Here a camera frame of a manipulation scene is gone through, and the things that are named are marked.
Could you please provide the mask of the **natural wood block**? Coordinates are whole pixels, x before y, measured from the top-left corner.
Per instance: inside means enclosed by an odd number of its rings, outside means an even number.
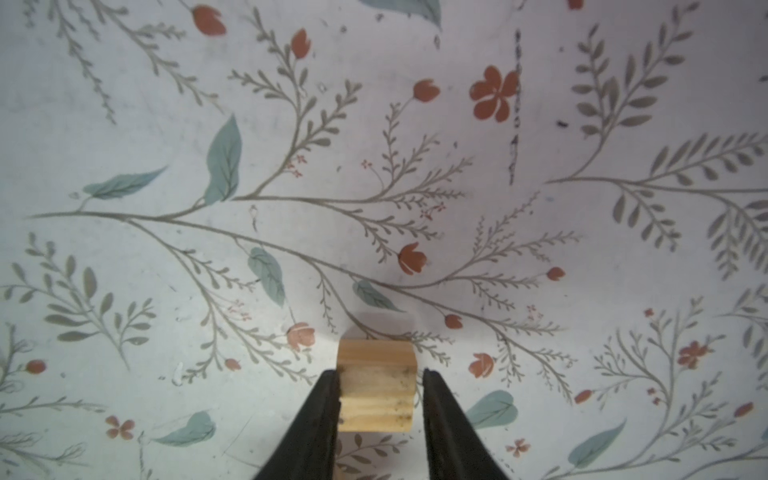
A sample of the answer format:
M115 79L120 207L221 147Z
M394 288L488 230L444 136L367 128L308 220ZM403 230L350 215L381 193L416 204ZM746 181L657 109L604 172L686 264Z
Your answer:
M411 430L418 364L408 341L343 339L338 430L405 433Z

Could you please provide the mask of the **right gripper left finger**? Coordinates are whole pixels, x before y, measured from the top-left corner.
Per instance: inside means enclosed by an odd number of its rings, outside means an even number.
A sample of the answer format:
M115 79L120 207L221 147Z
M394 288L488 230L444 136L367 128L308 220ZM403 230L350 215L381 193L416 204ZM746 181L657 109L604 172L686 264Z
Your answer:
M326 370L254 480L331 480L340 410L339 373Z

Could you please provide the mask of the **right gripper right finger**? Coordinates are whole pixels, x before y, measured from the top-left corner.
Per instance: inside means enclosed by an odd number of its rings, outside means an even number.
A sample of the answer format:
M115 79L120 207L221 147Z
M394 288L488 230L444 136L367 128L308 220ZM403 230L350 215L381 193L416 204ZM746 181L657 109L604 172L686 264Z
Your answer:
M507 480L443 377L425 369L422 412L431 480Z

